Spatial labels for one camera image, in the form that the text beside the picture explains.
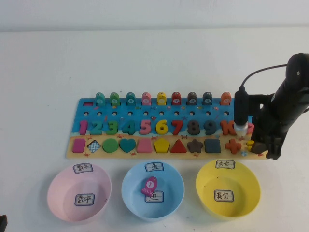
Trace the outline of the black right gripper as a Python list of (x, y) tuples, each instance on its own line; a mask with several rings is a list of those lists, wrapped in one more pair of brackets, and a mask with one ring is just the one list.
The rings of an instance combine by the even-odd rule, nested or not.
[(281, 156), (281, 148), (288, 129), (294, 123), (292, 109), (288, 103), (275, 102), (271, 95), (252, 95), (252, 116), (254, 141), (251, 152), (263, 153), (266, 158), (277, 160)]

